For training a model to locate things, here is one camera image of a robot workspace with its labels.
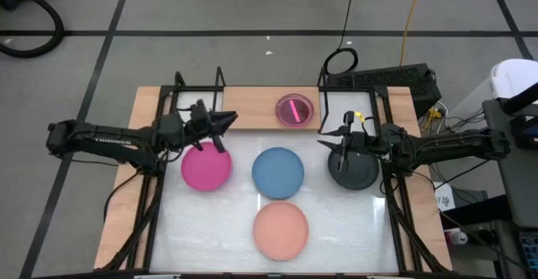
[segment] black pipe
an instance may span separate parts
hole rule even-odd
[[[48,42],[44,43],[43,45],[30,50],[15,50],[0,44],[0,52],[13,57],[30,58],[43,55],[53,50],[57,45],[60,44],[61,40],[64,37],[64,24],[61,21],[60,15],[44,0],[32,1],[40,5],[52,17],[52,20],[54,21],[55,25],[55,30],[52,37],[49,39]]]
[[[140,189],[140,197],[138,199],[138,206],[136,207],[136,216],[134,218],[134,227],[140,224],[140,220],[144,217],[145,206],[147,204],[148,190],[150,188],[151,176],[144,175],[144,180],[142,181],[142,188]],[[132,270],[135,268],[136,254],[138,252],[139,241],[136,241],[136,245],[129,252],[127,256],[127,266],[126,270]]]
[[[382,183],[385,186],[386,197],[393,196],[393,186],[390,178],[390,166],[387,163],[381,164],[382,169]],[[394,239],[394,251],[396,253],[396,261],[398,263],[398,270],[400,272],[407,271],[407,266],[405,265],[404,259],[404,248],[402,246],[402,236],[400,235],[400,228],[398,226],[398,220],[391,213],[388,214],[390,220],[390,227],[393,231]]]
[[[403,213],[409,221],[409,226],[414,230],[414,221],[413,214],[411,212],[411,202],[409,201],[409,194],[407,190],[407,185],[405,182],[405,177],[398,177],[398,189],[400,191],[400,199],[402,202]],[[415,271],[422,271],[422,260],[420,259],[419,250],[414,246],[413,243],[409,243],[411,248],[411,257],[413,258],[413,268]]]
[[[501,108],[506,114],[512,115],[536,100],[538,100],[538,82],[522,93],[504,101]]]
[[[177,71],[176,75],[175,75],[175,79],[174,79],[174,88],[175,88],[175,90],[173,92],[171,92],[171,102],[170,102],[170,107],[169,107],[169,110],[168,110],[169,114],[174,113],[176,111],[177,101],[179,100],[180,88],[186,87],[186,86],[187,85],[185,84],[185,81],[183,80],[183,77],[182,77],[181,73],[179,73],[179,71]],[[162,96],[162,95],[159,96],[159,102],[157,104],[157,111],[156,111],[156,115],[155,115],[156,120],[158,118],[161,118],[162,115],[164,114],[164,107],[165,107],[166,98],[167,98],[167,96]],[[164,186],[165,176],[166,176],[166,167],[165,167],[164,171],[161,173],[161,175],[156,178],[157,182],[156,182],[155,192],[154,192],[153,196],[158,196],[158,197],[162,196],[162,187],[159,187],[159,186]],[[153,244],[155,242],[155,234],[156,234],[156,230],[157,230],[157,219],[158,219],[158,217],[159,217],[159,208],[157,208],[155,216],[150,221],[148,234],[147,234],[147,238],[146,238],[146,243],[145,243],[144,260],[142,261],[142,267],[143,268],[149,268],[150,267],[151,256],[153,255]]]

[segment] pink object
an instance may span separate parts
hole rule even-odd
[[[284,261],[301,253],[309,238],[309,223],[303,212],[292,203],[269,203],[256,215],[254,242],[260,252],[274,260]]]
[[[183,157],[183,179],[193,189],[214,191],[228,180],[232,172],[232,158],[228,151],[219,153],[212,142],[200,145],[203,150],[192,147]]]
[[[307,126],[314,117],[314,105],[304,95],[292,93],[278,100],[275,113],[281,124],[300,129]]]
[[[297,109],[295,108],[295,103],[293,103],[292,99],[289,100],[289,105],[292,106],[292,112],[293,112],[293,117],[295,117],[295,121],[299,123],[301,120],[299,119],[299,114],[297,113]]]

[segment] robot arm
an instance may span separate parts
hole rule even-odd
[[[504,133],[493,129],[468,130],[462,133],[415,137],[395,124],[383,124],[378,136],[351,132],[354,113],[345,113],[344,125],[324,135],[342,136],[339,144],[319,140],[341,156],[339,170],[347,171],[347,155],[374,155],[390,162],[392,172],[410,176],[420,165],[475,156],[484,160],[501,160],[510,152]]]
[[[235,121],[236,112],[208,112],[202,100],[188,110],[191,119],[186,123],[175,112],[141,129],[98,126],[76,120],[49,124],[46,146],[52,155],[60,158],[84,151],[113,158],[120,163],[128,162],[146,175],[164,170],[164,161],[159,157],[164,150],[178,152],[187,145],[202,150],[199,140],[206,137],[213,140],[219,152],[224,152],[219,136]]]

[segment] black cable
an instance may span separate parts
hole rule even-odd
[[[344,42],[345,29],[347,28],[347,19],[349,18],[349,15],[350,15],[351,1],[352,0],[349,0],[349,2],[347,4],[347,13],[345,14],[345,22],[344,22],[344,28],[342,29],[342,36],[340,37],[340,44],[338,45],[338,48],[336,48],[335,52],[331,53],[329,55],[329,57],[327,57],[327,59],[325,60],[325,62],[323,64],[324,73],[326,75],[328,75],[328,76],[336,76],[336,75],[339,76],[339,75],[344,75],[344,74],[351,74],[353,71],[355,71],[356,67],[359,65],[359,54],[355,51],[355,49],[353,49],[353,48],[341,48],[342,43]],[[331,72],[329,72],[329,63],[330,63],[330,61],[335,56],[337,56],[338,54],[340,54],[342,52],[349,52],[349,53],[351,53],[351,55],[353,55],[353,64],[351,64],[351,66],[347,70],[345,70],[343,72],[340,72],[340,73],[331,73]]]
[[[108,195],[107,201],[104,203],[104,210],[103,210],[103,222],[107,220],[107,212],[108,212],[108,204],[110,203],[110,199],[112,199],[112,196],[123,186],[125,186],[127,183],[132,181],[136,176],[139,175],[139,172],[136,172],[133,176],[127,178],[126,181],[120,183],[117,187],[115,187],[111,192],[110,195]]]
[[[479,244],[483,245],[483,246],[487,246],[490,250],[494,251],[495,253],[497,253],[497,255],[501,255],[504,259],[506,259],[507,261],[510,261],[512,262],[512,264],[514,264],[515,266],[521,268],[522,270],[525,270],[525,271],[532,271],[529,267],[527,266],[524,266],[522,264],[520,264],[518,261],[508,257],[507,255],[505,255],[503,252],[501,252],[500,250],[497,250],[495,249],[494,247],[492,247],[491,245],[488,245],[484,240],[482,240],[480,237],[476,236],[474,233],[472,233],[470,230],[468,229],[465,229],[463,224],[459,224],[456,220],[452,219],[451,217],[449,217],[448,215],[446,215],[443,211],[439,210],[439,213],[441,216],[443,216],[444,218],[446,218],[446,220],[452,222],[453,224],[455,224],[457,227],[459,227],[459,229],[461,229],[463,232],[465,232],[466,234],[468,234],[469,236],[473,237],[476,241],[478,241]]]
[[[419,122],[419,127],[422,125],[422,123],[424,122],[425,119],[426,119],[426,115],[423,115],[422,119]]]
[[[104,166],[118,166],[116,164],[103,162],[103,161],[81,161],[81,160],[75,160],[75,159],[64,160],[64,161],[78,162],[78,163],[85,163],[85,164],[94,164],[94,165],[104,165]]]
[[[371,120],[371,119],[373,119],[373,116],[365,117],[364,121],[361,120],[362,132],[364,132],[364,137],[366,139],[368,138],[368,132],[367,132],[367,129],[364,127],[364,123],[367,122],[368,120]]]
[[[431,119],[431,124],[430,124],[430,127],[428,127],[428,136],[431,136],[434,134],[434,119]]]
[[[61,21],[60,15],[44,0],[32,0],[36,2],[38,5],[40,5],[51,17],[54,21],[55,29],[52,37],[49,39],[48,42],[44,43],[43,45],[33,48],[30,50],[15,50],[12,48],[8,48],[5,45],[0,44],[0,52],[13,56],[13,57],[19,57],[19,58],[30,58],[30,57],[36,57],[43,55],[51,50],[53,50],[57,45],[60,44],[61,40],[64,37],[64,24]]]
[[[482,114],[483,114],[483,110],[480,109],[474,115],[472,115],[470,118],[467,118],[467,119],[459,118],[457,116],[451,116],[449,118],[445,118],[445,119],[458,118],[458,119],[460,119],[460,121],[453,124],[450,127],[445,127],[440,133],[446,132],[448,130],[450,130],[451,132],[456,132],[454,129],[459,129],[459,128],[463,127],[465,124],[475,124],[475,123],[479,123],[479,122],[481,122],[483,120],[486,120],[484,117],[481,117],[481,118],[478,117],[478,116],[480,116]]]
[[[440,118],[439,118],[439,124],[437,125],[437,129],[433,129],[434,128],[434,121],[436,120],[436,118],[432,119],[431,120],[431,125],[430,125],[430,136],[435,134],[435,131],[436,130],[439,130],[440,131],[440,127],[443,125],[443,123],[446,121],[446,117],[445,115],[441,115]]]
[[[181,115],[179,114],[180,111],[192,111],[192,110],[190,108],[176,108],[177,120],[179,121],[179,124],[182,127],[182,148],[179,150],[176,157],[170,160],[168,159],[168,155],[170,155],[170,151],[167,150],[166,153],[162,156],[162,157],[166,157],[165,159],[163,159],[163,161],[166,164],[177,161],[179,157],[182,155],[183,149],[185,149],[185,129],[183,128],[184,123],[180,120],[181,118]]]
[[[458,175],[452,177],[451,179],[449,179],[449,180],[447,180],[447,181],[441,183],[439,186],[435,187],[435,190],[437,190],[438,188],[444,186],[446,183],[453,181],[454,179],[458,178],[459,176],[465,175],[465,174],[467,174],[468,172],[470,172],[470,171],[472,171],[472,170],[478,168],[479,166],[484,165],[486,162],[488,162],[488,161],[483,161],[483,162],[477,164],[476,166],[470,168],[469,170],[465,170],[465,171],[461,172],[460,174],[458,174]]]
[[[437,163],[433,164],[431,166],[431,170],[433,170],[435,172],[435,174],[437,174],[437,176],[443,181],[443,182],[446,182],[446,179],[445,177],[440,173],[440,169],[439,169],[439,165]],[[469,204],[473,204],[471,203],[470,201],[466,200],[465,198],[463,198],[462,196],[460,196],[460,192],[468,195],[469,197],[472,197],[472,199],[474,199],[474,203],[477,203],[479,200],[474,197],[470,192],[467,192],[467,191],[464,191],[462,189],[459,189],[457,187],[454,187],[454,186],[451,186],[451,188],[454,190],[454,193],[456,194],[456,196],[458,196],[458,198],[460,198],[462,201],[466,202],[466,203],[469,203]]]
[[[493,229],[493,226],[495,226],[495,224],[493,223],[493,221],[490,221],[490,222],[489,222],[489,232],[490,232],[491,234],[493,234],[493,236],[495,236],[496,233],[494,233],[494,232],[497,231],[497,227],[495,226],[495,229]],[[495,238],[495,244],[498,245],[498,240],[497,240],[497,238]],[[498,256],[498,253],[496,253],[496,254],[497,254],[497,261],[500,262],[501,260],[500,260],[500,258],[499,258],[499,256]]]
[[[383,185],[383,179],[381,180],[381,183],[379,184],[379,192],[381,192],[381,194],[386,196],[387,194],[385,193],[385,191],[383,191],[382,185]],[[399,186],[400,186],[400,182],[397,179],[396,180],[396,185],[393,187],[393,192],[395,192],[398,189]]]
[[[388,132],[393,133],[394,135],[403,136],[409,141],[409,143],[411,144],[411,150],[413,151],[413,154],[411,155],[411,160],[409,162],[411,164],[413,164],[413,162],[417,158],[417,150],[416,150],[416,146],[415,146],[413,140],[409,137],[409,134],[407,134],[407,133],[403,134],[401,132],[397,133],[397,132],[394,132],[394,131],[391,131],[391,130],[389,130]]]
[[[432,186],[433,188],[435,188],[434,183],[433,183],[433,182],[432,182],[426,175],[420,174],[420,173],[418,173],[418,172],[416,172],[416,171],[414,171],[414,174],[418,174],[418,175],[424,177],[428,182],[431,183],[431,186]],[[499,251],[499,250],[493,248],[491,245],[488,245],[484,240],[482,240],[481,238],[479,238],[478,236],[476,236],[475,234],[473,234],[472,232],[470,232],[468,229],[465,229],[464,226],[463,226],[463,224],[459,224],[456,220],[450,218],[448,215],[446,215],[446,214],[445,214],[443,211],[441,211],[440,209],[438,209],[438,211],[439,211],[439,214],[440,214],[441,216],[445,217],[448,221],[450,221],[450,222],[452,222],[453,224],[455,224],[459,229],[461,229],[463,232],[465,232],[465,233],[468,234],[469,236],[472,236],[476,241],[478,241],[478,243],[480,243],[480,244],[482,244],[482,245],[484,245],[484,246],[487,246],[490,250],[493,250],[494,252],[496,252],[497,255],[501,255],[501,256],[504,257],[506,260],[512,262],[514,265],[516,265],[516,266],[518,266],[518,267],[520,267],[520,268],[522,268],[522,269],[524,269],[524,270],[527,270],[527,271],[529,270],[528,267],[521,265],[518,261],[515,261],[515,260],[511,259],[510,257],[508,257],[507,255],[505,255],[505,254],[502,253],[501,251]]]
[[[169,154],[170,154],[170,151],[168,149],[166,149],[166,151],[161,155],[161,157],[159,157],[159,159],[161,161],[165,161],[166,159],[168,159]]]
[[[345,35],[345,29],[347,28],[347,19],[350,17],[350,8],[351,8],[351,1],[347,3],[347,13],[345,13],[345,22],[344,22],[344,28],[342,29],[342,36],[340,38],[340,44],[338,45],[337,50],[342,46],[342,43],[344,42],[344,35]]]

